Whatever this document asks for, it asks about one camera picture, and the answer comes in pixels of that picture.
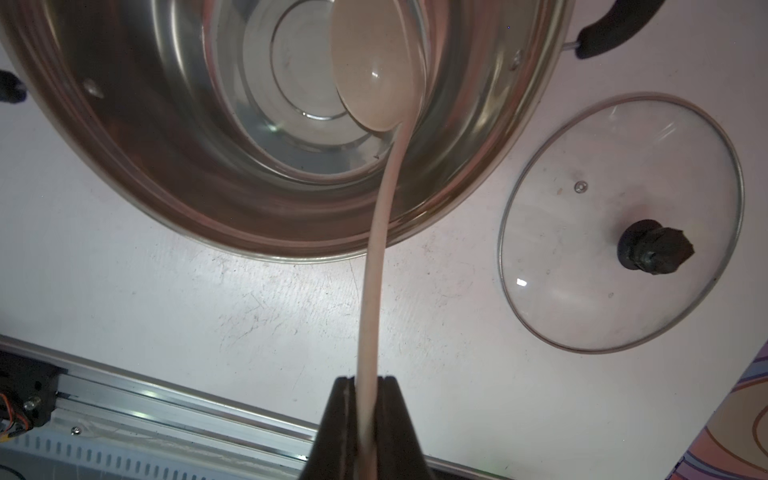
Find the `colorful fabric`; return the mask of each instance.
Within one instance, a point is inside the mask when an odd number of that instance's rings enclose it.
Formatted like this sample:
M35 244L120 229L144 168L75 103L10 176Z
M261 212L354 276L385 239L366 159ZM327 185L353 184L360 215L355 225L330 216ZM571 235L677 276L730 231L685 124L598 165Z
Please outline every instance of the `colorful fabric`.
M717 408L670 480L768 480L768 343Z

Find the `wire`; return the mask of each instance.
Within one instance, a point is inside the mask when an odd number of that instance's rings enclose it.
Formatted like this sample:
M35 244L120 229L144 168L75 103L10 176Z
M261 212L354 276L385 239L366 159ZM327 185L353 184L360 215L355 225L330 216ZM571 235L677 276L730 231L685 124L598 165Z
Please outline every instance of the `wire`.
M5 470L6 472L10 472L13 475L16 475L16 478L18 478L18 480L27 480L26 478L24 478L24 475L22 475L21 473L15 471L11 467L6 467L5 465L0 465L0 470Z
M29 419L27 419L27 416L22 414L16 414L16 421L21 420L21 422L24 424L23 432L28 432L29 430L32 430L32 425L29 425ZM18 433L13 432L9 433L9 435L15 436L18 435Z
M8 396L6 394L4 394L4 393L0 393L0 397L2 397L3 402L5 402L5 410L8 411L8 426L5 427L5 430L0 432L0 435L4 435L4 434L8 433L8 430L10 430L11 427L15 423L14 422L15 412L13 410L13 407L11 407L11 402L10 402L10 400L8 400Z

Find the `lid knob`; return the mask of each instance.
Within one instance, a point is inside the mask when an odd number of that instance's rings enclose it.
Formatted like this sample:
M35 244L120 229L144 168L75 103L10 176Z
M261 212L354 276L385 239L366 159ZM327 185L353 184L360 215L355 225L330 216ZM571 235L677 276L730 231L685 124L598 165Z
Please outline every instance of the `lid knob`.
M625 268L659 275L676 271L694 254L694 246L682 230L662 227L656 220L640 220L621 234L617 254Z

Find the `screw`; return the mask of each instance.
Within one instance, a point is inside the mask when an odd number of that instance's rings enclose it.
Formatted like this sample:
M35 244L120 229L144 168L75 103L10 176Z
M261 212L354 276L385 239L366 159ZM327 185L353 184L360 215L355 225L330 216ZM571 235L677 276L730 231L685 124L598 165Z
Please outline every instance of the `screw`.
M83 80L83 88L86 92L88 92L89 95L92 95L96 98L104 98L104 92L101 91L101 88L99 88L96 82L90 78Z
M518 67L520 66L520 64L521 64L522 62L523 62L523 54L522 54L522 51L520 51L520 50L517 50L517 51L515 52L515 56L514 56L514 57L512 57L512 63L511 63L511 65L509 66L509 71L515 71L515 70L517 70L517 69L518 69Z
M589 185L587 185L587 182L583 180L579 180L574 185L574 192L576 192L577 194L582 194L585 191L587 191L588 188L589 188Z
M24 405L22 405L22 408L24 409L25 412L31 412L32 410L38 408L41 403L42 403L42 400L40 400L40 397L31 396L27 399L26 402L24 402Z

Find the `black knob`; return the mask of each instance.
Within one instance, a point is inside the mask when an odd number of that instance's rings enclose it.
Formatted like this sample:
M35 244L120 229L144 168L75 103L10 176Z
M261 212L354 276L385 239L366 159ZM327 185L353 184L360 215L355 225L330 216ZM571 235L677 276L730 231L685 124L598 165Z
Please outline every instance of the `black knob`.
M0 70L0 101L17 104L27 99L27 86L10 71Z
M640 220L621 234L617 254L625 268L659 275L676 271L694 254L694 246L682 230L662 227L656 220Z

